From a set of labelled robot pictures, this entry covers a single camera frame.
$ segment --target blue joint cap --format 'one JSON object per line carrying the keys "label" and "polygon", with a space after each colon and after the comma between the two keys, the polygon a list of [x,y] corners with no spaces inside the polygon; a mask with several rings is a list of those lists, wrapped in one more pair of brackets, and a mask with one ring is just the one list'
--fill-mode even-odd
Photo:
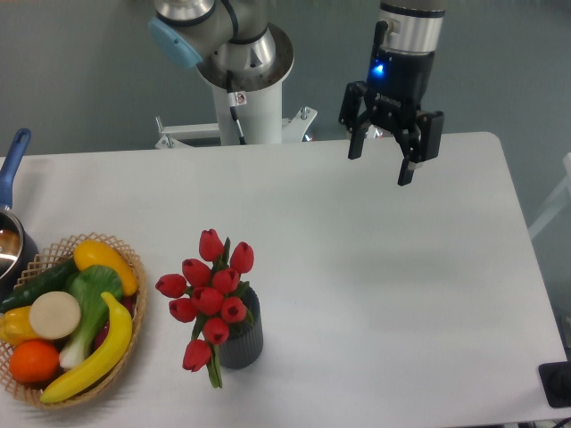
{"label": "blue joint cap", "polygon": [[202,56],[179,33],[158,18],[149,21],[149,29],[161,50],[183,69],[192,69],[203,61]]}

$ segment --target sticker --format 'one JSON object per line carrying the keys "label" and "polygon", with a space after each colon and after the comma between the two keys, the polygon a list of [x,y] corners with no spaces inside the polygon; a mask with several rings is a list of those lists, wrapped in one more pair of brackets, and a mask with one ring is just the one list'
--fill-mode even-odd
{"label": "sticker", "polygon": [[248,104],[246,92],[232,92],[228,94],[228,104],[230,107],[240,107],[241,105]]}

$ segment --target ribbed vase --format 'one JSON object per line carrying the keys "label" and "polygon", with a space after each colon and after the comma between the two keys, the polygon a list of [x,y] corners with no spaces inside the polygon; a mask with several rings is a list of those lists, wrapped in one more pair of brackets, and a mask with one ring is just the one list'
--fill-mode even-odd
{"label": "ribbed vase", "polygon": [[264,337],[261,330],[260,301],[252,288],[242,297],[244,305],[252,312],[253,326],[243,323],[239,335],[232,335],[220,345],[220,365],[227,368],[244,368],[253,363],[261,354]]}

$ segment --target bok choy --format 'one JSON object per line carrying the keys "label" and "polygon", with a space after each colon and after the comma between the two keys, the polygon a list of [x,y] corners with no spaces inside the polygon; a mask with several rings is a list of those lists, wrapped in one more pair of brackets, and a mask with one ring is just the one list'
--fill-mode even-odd
{"label": "bok choy", "polygon": [[78,328],[60,352],[60,366],[69,370],[89,356],[94,338],[109,319],[109,311],[101,293],[110,292],[115,299],[120,300],[123,291],[117,273],[104,266],[88,267],[65,291],[76,298],[81,308]]}

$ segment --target blue led light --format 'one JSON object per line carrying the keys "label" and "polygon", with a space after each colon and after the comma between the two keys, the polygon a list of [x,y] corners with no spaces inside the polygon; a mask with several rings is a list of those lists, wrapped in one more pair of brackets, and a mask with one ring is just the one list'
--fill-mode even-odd
{"label": "blue led light", "polygon": [[377,76],[378,78],[382,77],[385,74],[385,70],[384,70],[384,65],[380,64],[377,65],[374,69],[373,69],[373,74],[375,76]]}

